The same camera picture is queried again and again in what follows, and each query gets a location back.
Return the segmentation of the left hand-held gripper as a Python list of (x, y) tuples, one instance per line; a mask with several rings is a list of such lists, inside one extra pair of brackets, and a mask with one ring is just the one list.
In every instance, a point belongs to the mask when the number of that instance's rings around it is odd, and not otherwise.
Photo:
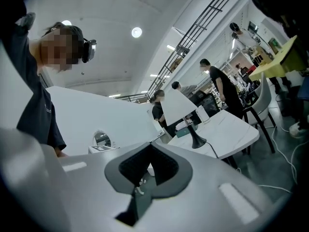
[(88, 153), (89, 154), (95, 154), (95, 153), (100, 153), (100, 152), (105, 152), (105, 151), (110, 151), (114, 150), (115, 148), (105, 146), (105, 145), (94, 145), (94, 146), (89, 146), (88, 147)]

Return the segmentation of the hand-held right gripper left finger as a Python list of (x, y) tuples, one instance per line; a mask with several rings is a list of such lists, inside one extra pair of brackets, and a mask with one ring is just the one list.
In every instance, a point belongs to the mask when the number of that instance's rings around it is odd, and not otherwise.
[(48, 191), (51, 192), (50, 215), (42, 220), (49, 232), (150, 232), (151, 222), (140, 218), (135, 225), (117, 220), (133, 211), (136, 218), (134, 188), (119, 193), (105, 177), (105, 167), (114, 158), (148, 146), (138, 143), (106, 152), (58, 159), (51, 147), (42, 146)]

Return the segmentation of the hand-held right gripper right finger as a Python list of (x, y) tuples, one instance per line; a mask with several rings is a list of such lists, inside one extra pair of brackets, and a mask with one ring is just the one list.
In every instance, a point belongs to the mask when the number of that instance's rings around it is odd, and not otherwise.
[(271, 209), (273, 203), (263, 190), (223, 161), (162, 146), (188, 160), (193, 176), (177, 196), (152, 201), (140, 219), (140, 231), (252, 231), (249, 224)]

